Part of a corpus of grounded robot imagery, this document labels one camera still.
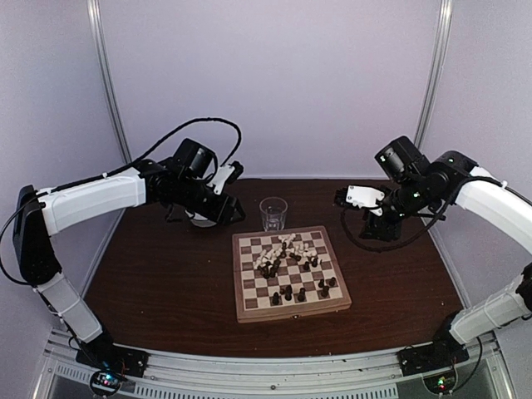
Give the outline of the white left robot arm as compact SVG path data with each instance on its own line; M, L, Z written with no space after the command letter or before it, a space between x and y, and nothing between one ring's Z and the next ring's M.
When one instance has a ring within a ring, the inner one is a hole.
M181 206L194 225L230 225L244 219L238 199L224 192L244 167L218 165L212 150L185 139L173 156L140 160L117 173L55 188L19 192L12 241L22 281L33 287L102 369L113 368L119 350L107 341L101 322L62 272L50 238L75 224L113 211L160 203Z

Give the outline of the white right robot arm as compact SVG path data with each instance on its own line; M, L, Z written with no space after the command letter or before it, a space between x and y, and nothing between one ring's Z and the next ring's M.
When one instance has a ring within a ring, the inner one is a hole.
M409 138L401 136L375 159L397 187L348 187L347 203L366 212L363 238L396 240L404 219L428 209L437 221L455 204L491 223L525 250L531 249L530 201L466 155L449 150L429 161ZM445 321L436 341L426 349L426 360L443 367L458 353L458 345L530 316L531 267L526 266L499 292Z

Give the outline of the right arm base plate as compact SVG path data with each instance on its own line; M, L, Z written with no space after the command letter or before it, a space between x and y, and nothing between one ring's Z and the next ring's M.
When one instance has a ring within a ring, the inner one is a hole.
M406 347L397 353L404 377L448 368L470 358L464 347L448 348L444 343L430 343L419 347Z

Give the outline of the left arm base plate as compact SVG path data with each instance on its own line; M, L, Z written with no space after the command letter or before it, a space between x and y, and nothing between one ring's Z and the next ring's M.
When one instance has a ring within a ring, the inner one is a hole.
M127 347L114 347L111 355L105 357L97 357L83 349L76 354L78 363L128 377L143 377L148 360L147 352Z

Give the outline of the dark chess pawn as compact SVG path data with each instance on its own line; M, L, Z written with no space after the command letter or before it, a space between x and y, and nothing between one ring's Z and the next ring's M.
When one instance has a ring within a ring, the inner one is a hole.
M321 290L321 297L322 298L327 298L328 297L328 292L329 292L329 287L328 286L324 286L322 287L322 290Z

